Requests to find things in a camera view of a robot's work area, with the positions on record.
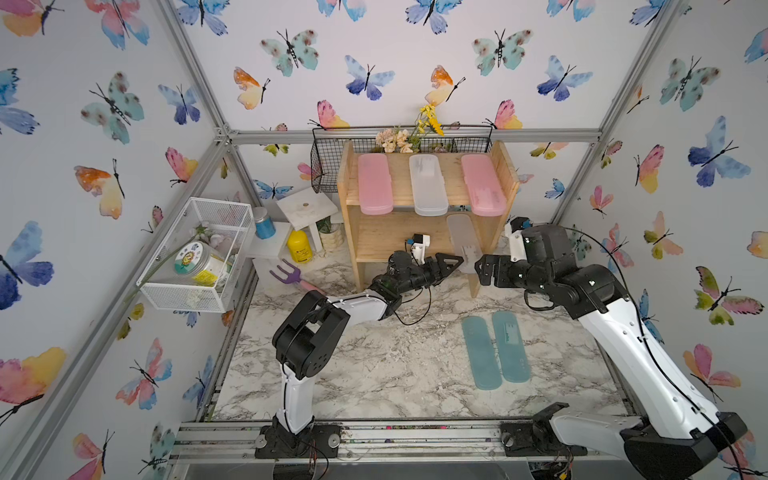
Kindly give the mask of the clear frosted pencil case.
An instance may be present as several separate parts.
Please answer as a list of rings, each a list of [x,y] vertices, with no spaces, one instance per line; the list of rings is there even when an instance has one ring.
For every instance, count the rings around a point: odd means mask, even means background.
[[[464,274],[474,275],[475,263],[482,257],[483,252],[471,217],[468,214],[452,214],[446,218],[446,225],[454,255],[463,259],[459,270]]]

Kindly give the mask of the teal pencil case with label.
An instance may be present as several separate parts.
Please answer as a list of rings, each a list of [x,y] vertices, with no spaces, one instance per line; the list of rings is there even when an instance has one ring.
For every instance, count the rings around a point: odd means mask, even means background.
[[[492,324],[503,378],[516,384],[528,382],[531,368],[517,317],[510,311],[497,311],[492,314]]]

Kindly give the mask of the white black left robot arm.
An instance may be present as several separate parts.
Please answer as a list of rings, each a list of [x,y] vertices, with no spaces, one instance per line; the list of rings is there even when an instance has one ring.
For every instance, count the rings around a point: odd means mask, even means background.
[[[406,293],[439,285],[463,263],[462,257],[445,253],[419,263],[400,250],[361,293],[328,297],[315,290],[307,292],[272,339],[281,369],[281,403],[271,424],[259,433],[255,457],[334,458],[338,448],[329,440],[340,429],[314,425],[313,395],[315,376],[331,360],[345,330],[395,316]]]

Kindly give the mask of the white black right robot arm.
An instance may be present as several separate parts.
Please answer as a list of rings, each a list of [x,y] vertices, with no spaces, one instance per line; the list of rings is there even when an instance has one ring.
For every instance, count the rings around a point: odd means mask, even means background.
[[[558,447],[584,447],[631,464],[645,479],[688,479],[723,454],[738,456],[748,428],[684,375],[646,331],[621,279],[599,264],[577,262],[565,228],[505,228],[508,253],[475,263],[484,286],[546,296],[596,340],[641,406],[638,416],[579,412],[566,404],[544,411],[542,435]]]

